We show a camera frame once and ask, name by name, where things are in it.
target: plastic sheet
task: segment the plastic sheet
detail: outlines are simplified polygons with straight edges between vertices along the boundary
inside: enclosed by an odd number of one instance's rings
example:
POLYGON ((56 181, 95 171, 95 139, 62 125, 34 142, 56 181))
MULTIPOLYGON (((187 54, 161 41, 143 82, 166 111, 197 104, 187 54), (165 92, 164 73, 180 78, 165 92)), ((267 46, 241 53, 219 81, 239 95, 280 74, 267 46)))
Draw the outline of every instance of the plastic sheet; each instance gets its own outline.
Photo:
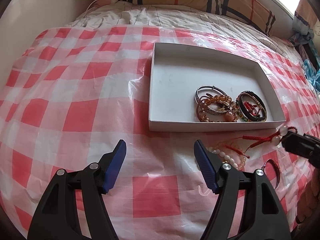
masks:
MULTIPOLYGON (((146 26, 50 29, 14 63, 0 94, 1 201, 24 235, 59 168, 82 170, 123 139, 127 156, 115 187, 104 196, 119 238, 199 239, 217 196, 197 168, 194 142, 201 139, 213 146, 244 134, 273 132, 150 132, 148 92, 154 42, 202 46, 258 61, 279 97, 288 125, 319 137, 319 103, 303 70, 263 45, 146 26)), ((251 142, 237 143, 246 148, 251 142)), ((310 165, 269 143, 248 155, 245 170, 249 172, 269 158, 279 164, 282 176, 276 192, 292 228, 298 197, 311 177, 310 165)), ((271 171, 266 172, 275 183, 271 171)), ((82 230, 88 236, 81 194, 76 196, 82 230)), ((230 235, 237 232, 243 201, 240 192, 230 235)))

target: bed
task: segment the bed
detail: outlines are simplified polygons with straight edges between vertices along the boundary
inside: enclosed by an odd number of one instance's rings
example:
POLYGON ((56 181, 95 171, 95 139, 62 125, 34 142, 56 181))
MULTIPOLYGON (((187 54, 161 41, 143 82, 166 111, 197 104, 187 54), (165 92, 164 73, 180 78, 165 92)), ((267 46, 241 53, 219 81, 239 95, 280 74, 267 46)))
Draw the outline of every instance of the bed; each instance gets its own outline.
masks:
MULTIPOLYGON (((14 62, 0 93, 1 206, 26 236, 52 175, 59 168, 83 169, 123 139, 127 156, 115 187, 104 196, 119 238, 199 239, 217 196, 206 187, 193 143, 201 139, 208 147, 230 138, 230 133, 148 130, 153 44, 203 46, 260 62, 272 72, 269 80, 287 124, 319 137, 316 92, 306 82, 301 56, 281 38, 188 6, 127 1, 94 6, 64 27, 42 32, 14 62)), ((238 144, 248 146, 248 142, 238 144)), ((276 192, 292 229, 311 166, 268 143, 249 155, 246 171, 254 171, 269 158, 279 165, 282 176, 276 192)), ((271 170, 267 173, 274 183, 271 170)), ((230 236, 237 233, 243 201, 239 193, 230 236)), ((81 194, 77 207, 83 234, 90 236, 81 194)))

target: metal screw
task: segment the metal screw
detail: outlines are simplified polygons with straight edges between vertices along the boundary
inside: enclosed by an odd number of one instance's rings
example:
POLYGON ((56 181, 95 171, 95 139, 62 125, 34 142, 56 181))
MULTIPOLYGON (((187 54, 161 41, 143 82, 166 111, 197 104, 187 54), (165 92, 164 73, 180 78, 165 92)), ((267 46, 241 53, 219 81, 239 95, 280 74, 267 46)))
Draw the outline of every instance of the metal screw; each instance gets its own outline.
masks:
POLYGON ((57 175, 61 176, 64 174, 64 170, 63 169, 60 169, 57 171, 57 175))
POLYGON ((90 167, 90 169, 95 170, 96 168, 99 167, 99 164, 97 164, 97 163, 91 163, 89 167, 90 167))
POLYGON ((225 170, 230 170, 231 169, 231 165, 229 163, 225 163, 222 165, 222 168, 224 168, 225 170))
POLYGON ((259 175, 259 176, 262 176, 264 174, 263 170, 256 170, 256 173, 259 175))

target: blue gripper pad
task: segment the blue gripper pad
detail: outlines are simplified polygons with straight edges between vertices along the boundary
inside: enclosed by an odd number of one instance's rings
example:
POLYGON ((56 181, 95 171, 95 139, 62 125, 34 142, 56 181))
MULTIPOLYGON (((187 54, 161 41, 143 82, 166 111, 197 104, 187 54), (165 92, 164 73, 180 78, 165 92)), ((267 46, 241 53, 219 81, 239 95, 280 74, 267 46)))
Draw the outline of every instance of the blue gripper pad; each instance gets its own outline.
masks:
POLYGON ((217 194, 219 187, 217 184, 216 171, 198 141, 195 142, 193 151, 207 187, 211 189, 213 193, 217 194))
POLYGON ((116 146, 115 150, 112 153, 109 153, 113 154, 114 156, 105 172, 105 179, 102 186, 105 194, 108 193, 108 191, 115 185, 126 152, 127 146, 125 142, 121 140, 116 146))

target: jewelry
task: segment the jewelry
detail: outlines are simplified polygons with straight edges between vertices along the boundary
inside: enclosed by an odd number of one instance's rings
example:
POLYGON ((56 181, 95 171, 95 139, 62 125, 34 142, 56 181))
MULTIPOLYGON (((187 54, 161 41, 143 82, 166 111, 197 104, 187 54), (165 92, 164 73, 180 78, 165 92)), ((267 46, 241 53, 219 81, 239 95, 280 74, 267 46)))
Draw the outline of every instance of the jewelry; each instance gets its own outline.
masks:
POLYGON ((263 170, 263 172, 264 172, 264 169, 265 169, 267 163, 270 163, 270 164, 272 165, 273 169, 275 170, 276 177, 277 177, 275 189, 277 189, 277 187, 279 186, 279 183, 280 183, 280 176, 281 176, 280 169, 279 169, 278 165, 276 164, 276 162, 275 162, 273 159, 268 159, 268 160, 264 163, 264 165, 261 167, 261 169, 263 170))
POLYGON ((219 156, 224 159, 224 161, 222 163, 228 162, 231 166, 236 168, 238 171, 240 171, 244 168, 245 161, 247 160, 247 158, 250 158, 249 156, 246 156, 242 153, 242 149, 237 144, 230 142, 230 141, 219 142, 214 147, 208 147, 207 150, 211 153, 219 154, 219 156), (235 153, 237 153, 240 158, 240 163, 236 163, 235 160, 230 157, 230 155, 227 155, 225 152, 222 152, 221 151, 222 148, 226 148, 226 149, 232 150, 235 153))
POLYGON ((276 131, 275 133, 271 134, 268 137, 258 137, 258 136, 250 136, 250 135, 243 135, 241 137, 237 137, 236 139, 242 138, 244 140, 253 140, 256 141, 255 143, 252 143, 246 150, 249 150, 250 148, 254 148, 262 143, 265 142, 271 142, 271 144, 273 146, 277 146, 281 140, 282 140, 282 136, 285 136, 288 133, 288 130, 294 130, 295 133, 298 132, 297 128, 295 128, 294 126, 289 126, 286 127, 285 125, 280 127, 280 129, 278 131, 276 131))
POLYGON ((237 105, 239 105, 237 114, 245 122, 265 122, 267 120, 267 109, 261 98, 252 91, 241 92, 237 99, 237 105), (250 104, 248 101, 243 101, 243 96, 249 96, 256 105, 250 104))
POLYGON ((196 91, 196 94, 195 94, 195 99, 196 99, 196 102, 199 103, 200 101, 200 97, 199 97, 199 90, 201 89, 213 89, 213 90, 216 90, 218 92, 220 92, 222 95, 215 95, 215 96, 212 96, 211 94, 207 94, 207 95, 210 95, 210 101, 206 101, 205 104, 207 104, 206 106, 203 105, 203 110, 206 111, 208 114, 213 114, 213 115, 221 115, 221 114, 226 114, 227 112, 230 111, 230 103, 232 101, 232 98, 230 96, 228 96, 223 90, 221 90, 220 88, 217 88, 215 86, 202 86, 202 87, 199 87, 196 91), (212 103, 218 103, 218 104, 222 104, 222 107, 218 110, 214 110, 210 107, 208 107, 210 104, 212 103))
POLYGON ((234 167, 238 171, 240 171, 244 168, 245 161, 247 160, 247 158, 245 156, 241 155, 240 156, 240 163, 237 164, 233 158, 231 158, 229 155, 227 155, 225 152, 223 152, 219 149, 214 150, 213 147, 209 147, 208 151, 213 154, 218 154, 221 158, 224 159, 224 161, 222 161, 223 163, 229 163, 232 167, 234 167))
MULTIPOLYGON (((206 114, 206 110, 208 110, 208 106, 211 105, 212 101, 216 100, 215 97, 216 96, 213 97, 212 95, 207 93, 206 96, 201 96, 199 98, 199 101, 196 107, 196 115, 200 122, 215 122, 215 121, 211 121, 206 114)), ((229 111, 223 112, 225 121, 236 122, 238 120, 238 116, 236 112, 237 112, 236 108, 232 108, 231 111, 229 110, 229 111)))

